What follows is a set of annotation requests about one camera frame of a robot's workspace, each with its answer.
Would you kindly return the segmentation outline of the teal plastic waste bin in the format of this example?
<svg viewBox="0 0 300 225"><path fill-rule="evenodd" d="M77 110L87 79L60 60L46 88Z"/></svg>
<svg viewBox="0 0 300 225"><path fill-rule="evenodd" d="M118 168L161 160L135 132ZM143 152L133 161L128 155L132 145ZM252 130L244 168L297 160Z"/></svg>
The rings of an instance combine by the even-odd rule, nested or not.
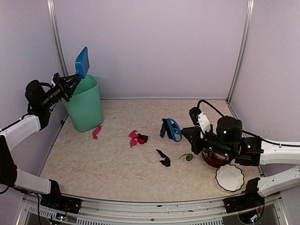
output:
<svg viewBox="0 0 300 225"><path fill-rule="evenodd" d="M86 132L104 121L98 82L92 75L86 75L78 84L70 101L62 101L78 132Z"/></svg>

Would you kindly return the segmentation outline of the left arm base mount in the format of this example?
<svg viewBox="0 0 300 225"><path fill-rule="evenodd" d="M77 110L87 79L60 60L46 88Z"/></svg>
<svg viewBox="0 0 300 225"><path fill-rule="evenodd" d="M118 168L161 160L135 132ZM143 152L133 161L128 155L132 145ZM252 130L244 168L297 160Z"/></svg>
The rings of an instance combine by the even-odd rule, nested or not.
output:
<svg viewBox="0 0 300 225"><path fill-rule="evenodd" d="M40 204L66 213L78 214L81 200L79 198L62 195L57 181L50 180L50 184L50 193L41 194L42 199L40 200Z"/></svg>

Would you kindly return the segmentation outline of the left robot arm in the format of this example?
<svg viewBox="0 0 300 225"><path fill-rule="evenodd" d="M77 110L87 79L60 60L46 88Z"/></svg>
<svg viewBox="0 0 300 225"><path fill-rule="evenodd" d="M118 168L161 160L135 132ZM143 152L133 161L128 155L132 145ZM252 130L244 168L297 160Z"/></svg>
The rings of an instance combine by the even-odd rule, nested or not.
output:
<svg viewBox="0 0 300 225"><path fill-rule="evenodd" d="M80 81L78 74L61 77L58 73L52 77L51 83L31 81L25 89L27 113L0 131L0 183L19 191L47 195L48 202L57 209L66 203L58 183L19 169L11 150L47 127L54 107L62 100L70 101Z"/></svg>

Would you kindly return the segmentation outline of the blue dustpan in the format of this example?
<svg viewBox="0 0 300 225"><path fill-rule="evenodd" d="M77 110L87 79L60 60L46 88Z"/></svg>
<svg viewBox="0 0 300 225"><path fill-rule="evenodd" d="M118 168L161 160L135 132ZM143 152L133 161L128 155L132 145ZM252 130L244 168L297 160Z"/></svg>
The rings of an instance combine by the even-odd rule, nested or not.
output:
<svg viewBox="0 0 300 225"><path fill-rule="evenodd" d="M75 60L76 74L80 79L84 79L90 68L88 48L85 46Z"/></svg>

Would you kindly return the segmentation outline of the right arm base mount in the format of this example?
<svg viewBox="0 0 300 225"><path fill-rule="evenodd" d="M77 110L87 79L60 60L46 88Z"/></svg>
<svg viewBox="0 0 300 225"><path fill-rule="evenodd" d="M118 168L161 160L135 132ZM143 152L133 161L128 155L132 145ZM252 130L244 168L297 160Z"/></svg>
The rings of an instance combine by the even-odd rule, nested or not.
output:
<svg viewBox="0 0 300 225"><path fill-rule="evenodd" d="M226 213L233 213L263 206L265 204L265 199L258 194L259 180L260 178L249 180L242 195L225 198L223 202Z"/></svg>

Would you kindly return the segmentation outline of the blue hand brush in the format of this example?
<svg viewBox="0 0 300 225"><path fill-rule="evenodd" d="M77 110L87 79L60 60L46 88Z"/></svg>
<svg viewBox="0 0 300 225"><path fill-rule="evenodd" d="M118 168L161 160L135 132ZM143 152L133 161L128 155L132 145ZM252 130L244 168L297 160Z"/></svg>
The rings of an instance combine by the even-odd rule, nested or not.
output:
<svg viewBox="0 0 300 225"><path fill-rule="evenodd" d="M181 129L177 122L171 118L163 118L159 136L164 138L167 135L169 139L178 143L182 140Z"/></svg>

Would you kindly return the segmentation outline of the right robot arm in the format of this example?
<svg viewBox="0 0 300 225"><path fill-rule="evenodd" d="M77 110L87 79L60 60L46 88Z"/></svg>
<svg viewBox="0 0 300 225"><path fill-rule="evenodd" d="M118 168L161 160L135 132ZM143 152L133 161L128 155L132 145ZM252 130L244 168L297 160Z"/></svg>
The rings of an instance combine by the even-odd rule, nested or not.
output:
<svg viewBox="0 0 300 225"><path fill-rule="evenodd" d="M216 131L212 131L206 115L200 114L193 127L183 128L181 134L190 142L192 152L198 155L206 149L242 166L267 164L293 164L293 168L281 173L247 182L240 204L250 208L258 195L267 197L300 184L300 144L276 142L257 135L242 137L242 122L231 116L218 119Z"/></svg>

